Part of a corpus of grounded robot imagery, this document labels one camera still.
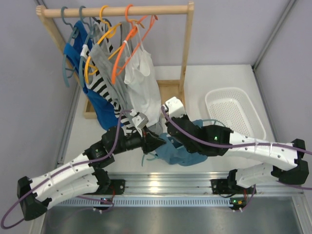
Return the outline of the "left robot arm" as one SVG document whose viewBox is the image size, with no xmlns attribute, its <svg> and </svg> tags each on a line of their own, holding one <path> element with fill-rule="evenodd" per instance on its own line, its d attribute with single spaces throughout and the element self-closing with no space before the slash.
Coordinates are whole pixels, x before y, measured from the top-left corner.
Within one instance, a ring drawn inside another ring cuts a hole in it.
<svg viewBox="0 0 312 234">
<path fill-rule="evenodd" d="M 108 192 L 111 180 L 104 168 L 115 161 L 114 155 L 136 148 L 150 153 L 165 143 L 147 128 L 142 133 L 125 134 L 123 129 L 111 127 L 100 141 L 68 163 L 41 176 L 18 180 L 17 196 L 24 220 L 36 219 L 73 197 Z"/>
</svg>

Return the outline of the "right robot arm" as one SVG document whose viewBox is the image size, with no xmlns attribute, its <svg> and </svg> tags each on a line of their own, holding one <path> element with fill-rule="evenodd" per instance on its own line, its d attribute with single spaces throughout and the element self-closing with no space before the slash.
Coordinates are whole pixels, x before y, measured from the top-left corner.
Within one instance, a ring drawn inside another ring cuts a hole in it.
<svg viewBox="0 0 312 234">
<path fill-rule="evenodd" d="M 270 181 L 299 186 L 308 178 L 309 166 L 303 160 L 307 151 L 305 141 L 301 139 L 290 143 L 259 140 L 219 125 L 199 127 L 187 116 L 173 117 L 166 126 L 168 134 L 191 154 L 241 157 L 259 162 L 249 168 L 229 171 L 227 186 L 232 193 Z"/>
</svg>

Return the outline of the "royal blue tank top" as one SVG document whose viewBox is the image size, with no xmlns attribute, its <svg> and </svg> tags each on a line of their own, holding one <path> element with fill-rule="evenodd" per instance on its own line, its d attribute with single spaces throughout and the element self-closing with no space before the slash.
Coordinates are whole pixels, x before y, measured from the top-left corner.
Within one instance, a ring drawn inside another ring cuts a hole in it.
<svg viewBox="0 0 312 234">
<path fill-rule="evenodd" d="M 70 58 L 72 59 L 72 64 L 76 66 L 75 74 L 78 74 L 80 53 L 82 51 L 82 45 L 86 39 L 88 32 L 86 31 L 83 23 L 79 20 L 74 25 L 78 29 L 78 36 L 71 42 L 72 50 Z M 89 39 L 88 42 L 89 50 L 93 47 L 93 42 Z M 85 87 L 82 89 L 84 94 L 88 97 L 90 103 L 92 104 L 95 113 L 97 115 L 97 120 L 104 130 L 108 130 L 110 127 L 117 125 L 117 117 L 114 114 L 114 108 L 109 101 L 101 97 L 100 94 L 87 88 L 85 82 Z"/>
</svg>

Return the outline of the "black white striped tank top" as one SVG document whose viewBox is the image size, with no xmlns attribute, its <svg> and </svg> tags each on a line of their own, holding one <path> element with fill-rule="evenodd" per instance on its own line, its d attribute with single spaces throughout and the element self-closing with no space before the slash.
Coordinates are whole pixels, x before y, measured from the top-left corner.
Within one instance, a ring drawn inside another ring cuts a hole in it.
<svg viewBox="0 0 312 234">
<path fill-rule="evenodd" d="M 119 118 L 119 114 L 122 110 L 131 110 L 133 108 L 129 93 L 124 83 L 125 73 L 116 77 L 116 83 L 112 84 L 111 75 L 113 65 L 115 63 L 115 56 L 108 59 L 109 52 L 107 47 L 102 44 L 99 46 L 97 41 L 104 35 L 105 24 L 100 20 L 94 23 L 96 35 L 93 37 L 93 47 L 90 51 L 86 52 L 86 59 L 90 55 L 90 65 L 95 65 L 98 71 L 94 75 L 89 76 L 89 84 L 86 84 L 87 88 L 100 94 L 109 103 L 113 105 L 114 114 Z"/>
</svg>

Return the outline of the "yellow plastic hanger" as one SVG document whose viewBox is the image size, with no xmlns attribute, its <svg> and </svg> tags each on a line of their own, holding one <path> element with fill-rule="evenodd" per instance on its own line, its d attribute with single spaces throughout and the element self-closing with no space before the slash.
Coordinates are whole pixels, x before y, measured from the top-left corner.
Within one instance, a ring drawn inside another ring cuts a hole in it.
<svg viewBox="0 0 312 234">
<path fill-rule="evenodd" d="M 101 7 L 101 10 L 99 12 L 99 19 L 100 21 L 105 24 L 108 27 L 107 32 L 104 33 L 104 35 L 97 41 L 97 44 L 99 46 L 101 46 L 102 44 L 104 44 L 107 47 L 107 50 L 109 52 L 109 57 L 108 59 L 111 59 L 119 50 L 120 48 L 118 48 L 115 52 L 112 52 L 112 50 L 110 49 L 111 47 L 111 42 L 109 41 L 110 38 L 112 38 L 117 31 L 117 28 L 121 26 L 121 23 L 116 24 L 115 26 L 111 26 L 109 24 L 109 22 L 105 21 L 104 18 L 102 17 L 102 12 L 105 8 L 109 7 L 108 5 L 104 5 Z M 95 67 L 95 65 L 90 65 L 90 61 L 91 61 L 91 56 L 89 55 L 86 63 L 85 63 L 85 67 L 84 67 L 84 80 L 86 84 L 89 84 L 89 75 L 94 75 L 97 71 L 98 68 Z"/>
</svg>

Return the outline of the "grey blue hanger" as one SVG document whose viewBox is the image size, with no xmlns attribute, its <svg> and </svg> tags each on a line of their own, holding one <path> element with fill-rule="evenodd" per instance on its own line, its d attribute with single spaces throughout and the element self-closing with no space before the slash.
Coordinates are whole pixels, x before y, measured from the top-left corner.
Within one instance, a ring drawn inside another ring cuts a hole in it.
<svg viewBox="0 0 312 234">
<path fill-rule="evenodd" d="M 72 45 L 71 42 L 75 40 L 78 36 L 78 29 L 77 27 L 73 26 L 70 22 L 67 22 L 64 17 L 64 11 L 68 7 L 63 6 L 61 8 L 61 19 L 65 25 L 69 25 L 72 29 L 72 32 L 68 38 L 68 41 L 65 43 L 63 49 L 63 60 L 62 60 L 62 76 L 66 87 L 70 87 L 69 79 L 74 75 L 76 72 L 76 66 L 72 64 L 72 59 L 70 58 Z"/>
<path fill-rule="evenodd" d="M 94 33 L 95 33 L 95 26 L 94 26 L 92 20 L 96 19 L 95 17 L 89 17 L 89 22 L 85 22 L 84 21 L 85 17 L 82 15 L 82 10 L 84 8 L 86 8 L 86 7 L 85 6 L 81 6 L 79 8 L 79 17 L 80 17 L 81 22 L 88 26 L 89 33 L 86 36 L 86 39 L 85 39 L 85 41 L 84 41 L 84 43 L 82 45 L 82 51 L 80 53 L 78 76 L 79 76 L 79 82 L 80 82 L 80 85 L 81 85 L 82 89 L 85 87 L 85 85 L 84 85 L 84 76 L 83 76 L 83 69 L 84 69 L 83 63 L 86 62 L 86 52 L 89 50 L 89 47 L 88 47 L 89 39 L 92 39 L 94 37 Z"/>
</svg>

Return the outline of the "white perforated plastic basket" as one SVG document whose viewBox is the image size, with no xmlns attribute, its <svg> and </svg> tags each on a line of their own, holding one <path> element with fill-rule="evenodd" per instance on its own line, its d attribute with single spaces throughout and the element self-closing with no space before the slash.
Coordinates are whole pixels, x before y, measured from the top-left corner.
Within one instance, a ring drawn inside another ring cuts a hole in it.
<svg viewBox="0 0 312 234">
<path fill-rule="evenodd" d="M 266 139 L 265 128 L 249 96 L 240 88 L 214 89 L 205 96 L 208 115 L 243 135 Z"/>
</svg>

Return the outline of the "wooden clothes rack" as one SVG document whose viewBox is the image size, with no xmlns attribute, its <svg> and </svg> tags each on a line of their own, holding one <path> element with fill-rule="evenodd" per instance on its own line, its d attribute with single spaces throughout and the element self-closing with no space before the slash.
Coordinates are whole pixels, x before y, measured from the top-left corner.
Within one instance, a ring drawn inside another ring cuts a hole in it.
<svg viewBox="0 0 312 234">
<path fill-rule="evenodd" d="M 101 11 L 100 8 L 83 8 L 81 13 L 77 8 L 65 9 L 63 16 L 65 18 L 95 17 L 95 16 L 124 16 L 126 13 L 129 16 L 144 16 L 144 15 L 186 15 L 186 26 L 183 44 L 182 65 L 180 78 L 174 80 L 158 80 L 157 83 L 160 89 L 161 101 L 164 103 L 169 98 L 176 96 L 182 103 L 185 103 L 184 98 L 184 81 L 186 75 L 188 54 L 191 41 L 191 32 L 194 15 L 194 3 L 191 1 L 187 5 L 163 5 L 163 6 L 131 6 L 128 11 L 126 7 L 107 7 Z M 47 9 L 44 5 L 36 7 L 36 15 L 46 28 L 57 48 L 63 52 L 65 40 L 57 28 L 54 18 L 61 18 L 60 9 Z"/>
</svg>

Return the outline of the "aluminium mounting rail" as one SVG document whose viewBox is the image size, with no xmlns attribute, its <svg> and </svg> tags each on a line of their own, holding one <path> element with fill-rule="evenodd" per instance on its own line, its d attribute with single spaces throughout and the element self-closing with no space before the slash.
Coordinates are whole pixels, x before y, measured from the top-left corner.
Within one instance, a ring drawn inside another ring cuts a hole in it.
<svg viewBox="0 0 312 234">
<path fill-rule="evenodd" d="M 37 199 L 53 195 L 70 199 L 79 195 L 206 195 L 216 194 L 217 182 L 227 188 L 225 173 L 203 174 L 122 174 L 109 178 L 100 169 L 91 174 L 62 172 L 52 177 L 45 174 L 32 180 Z"/>
</svg>

